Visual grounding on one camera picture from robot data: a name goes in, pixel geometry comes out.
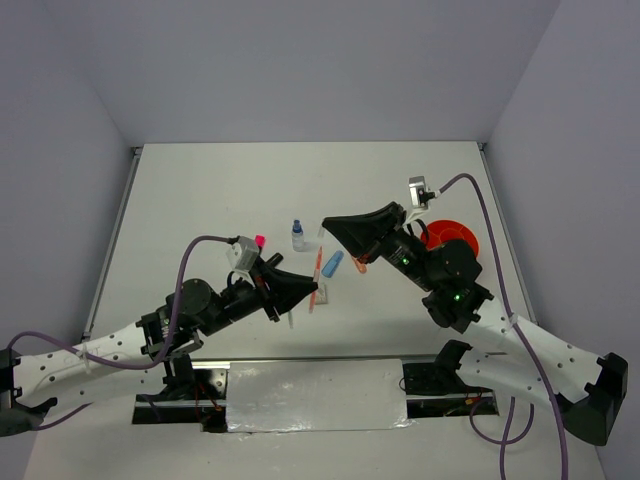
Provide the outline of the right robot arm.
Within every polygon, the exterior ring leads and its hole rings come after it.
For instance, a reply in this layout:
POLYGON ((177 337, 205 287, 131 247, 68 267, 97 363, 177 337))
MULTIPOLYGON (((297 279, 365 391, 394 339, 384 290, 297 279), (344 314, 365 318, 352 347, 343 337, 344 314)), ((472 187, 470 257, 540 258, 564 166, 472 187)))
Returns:
POLYGON ((578 439, 607 444, 627 394, 628 362, 564 341, 510 314, 477 281, 482 267, 462 238, 428 248, 405 228, 396 202, 368 214, 326 217, 323 228, 364 264, 382 258, 426 292, 422 303, 441 328, 459 337, 446 343, 434 371, 446 391, 466 384, 504 389, 559 411, 562 426, 578 439))

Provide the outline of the orange pen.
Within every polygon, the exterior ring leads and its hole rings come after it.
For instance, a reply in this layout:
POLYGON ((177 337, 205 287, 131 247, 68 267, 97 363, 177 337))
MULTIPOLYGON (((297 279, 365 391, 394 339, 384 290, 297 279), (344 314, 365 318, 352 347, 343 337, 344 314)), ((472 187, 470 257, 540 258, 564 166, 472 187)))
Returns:
POLYGON ((316 260, 315 260, 315 267, 314 267, 314 272, 313 272, 313 281, 315 283, 316 289, 312 292, 312 294, 310 296, 309 308, 308 308, 308 313, 309 314, 313 314, 314 308, 315 308, 315 304, 316 304, 317 290, 319 288, 319 277, 320 277, 321 266, 322 266, 322 257, 323 257, 323 246, 321 245, 318 248, 318 252, 317 252, 316 260))

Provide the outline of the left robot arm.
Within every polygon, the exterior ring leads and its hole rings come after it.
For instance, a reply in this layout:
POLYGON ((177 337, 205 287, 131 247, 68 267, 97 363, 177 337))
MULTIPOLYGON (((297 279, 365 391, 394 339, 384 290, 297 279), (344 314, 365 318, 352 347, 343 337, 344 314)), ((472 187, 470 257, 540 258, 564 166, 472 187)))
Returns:
POLYGON ((137 322, 41 355, 1 352, 1 434, 46 427, 46 417, 125 395, 182 399, 199 388, 190 355, 211 336, 258 310, 273 321, 312 295, 317 281, 258 261, 220 293, 202 279, 137 322))

